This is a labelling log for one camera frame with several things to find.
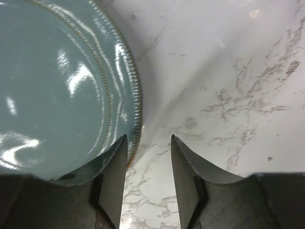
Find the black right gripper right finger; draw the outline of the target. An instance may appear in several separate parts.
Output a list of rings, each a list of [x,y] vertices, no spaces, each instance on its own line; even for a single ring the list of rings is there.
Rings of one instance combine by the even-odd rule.
[[[171,138],[174,184],[183,229],[302,229],[305,175],[232,174]]]

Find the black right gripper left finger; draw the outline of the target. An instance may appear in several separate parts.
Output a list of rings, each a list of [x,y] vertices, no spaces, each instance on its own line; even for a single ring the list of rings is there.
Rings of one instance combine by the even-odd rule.
[[[127,136],[57,181],[1,175],[3,229],[117,229],[128,155]]]

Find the grey-blue ceramic plate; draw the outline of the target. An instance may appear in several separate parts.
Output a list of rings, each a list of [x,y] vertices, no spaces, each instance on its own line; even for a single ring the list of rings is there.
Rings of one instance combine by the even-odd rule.
[[[0,172],[56,180],[142,128],[140,78],[95,0],[0,3]]]

